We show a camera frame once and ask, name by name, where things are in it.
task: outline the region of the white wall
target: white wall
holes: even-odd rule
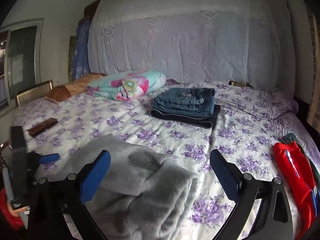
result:
[[[41,81],[57,85],[68,82],[68,52],[84,8],[95,0],[18,0],[2,27],[19,21],[43,18],[40,43]],[[0,116],[0,144],[9,137],[13,112]]]
[[[294,50],[296,55],[295,96],[312,103],[313,49],[306,4],[304,0],[288,0],[291,12]]]

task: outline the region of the fleece blanket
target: fleece blanket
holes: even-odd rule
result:
[[[92,81],[87,91],[93,96],[130,101],[165,85],[166,76],[159,71],[129,71]]]
[[[109,240],[170,240],[179,233],[196,197],[198,175],[177,165],[167,154],[102,136],[70,158],[50,181],[78,173],[102,150],[111,166],[93,199],[91,216]]]

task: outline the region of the denim jeans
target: denim jeans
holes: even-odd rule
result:
[[[200,126],[206,129],[214,129],[217,124],[218,114],[220,112],[220,106],[214,105],[214,110],[211,116],[205,118],[195,118],[195,117],[188,117],[185,115],[180,114],[167,114],[159,111],[157,109],[150,110],[150,116],[163,119],[163,120],[170,120],[176,122],[183,122],[191,125]]]
[[[166,114],[205,118],[214,110],[214,89],[170,89],[152,101],[152,107]]]

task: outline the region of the green cloth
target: green cloth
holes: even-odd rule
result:
[[[300,151],[302,152],[302,154],[307,158],[307,160],[310,164],[311,170],[312,170],[313,179],[315,180],[315,183],[316,183],[317,191],[318,191],[318,193],[320,193],[320,174],[319,174],[316,166],[312,162],[312,160],[310,160],[310,158],[307,156],[306,152],[304,151],[304,149],[302,148],[302,146],[298,142],[297,136],[294,133],[288,133],[287,135],[283,136],[282,139],[280,139],[280,142],[283,144],[291,144],[293,141],[296,142],[296,144],[300,148]]]

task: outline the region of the glass pane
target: glass pane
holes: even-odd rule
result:
[[[0,76],[4,74],[4,54],[8,31],[0,33]]]
[[[8,107],[7,94],[5,91],[4,77],[0,78],[0,112]]]
[[[35,40],[37,26],[22,28],[10,33],[8,49],[8,84],[10,98],[19,92],[34,87]]]

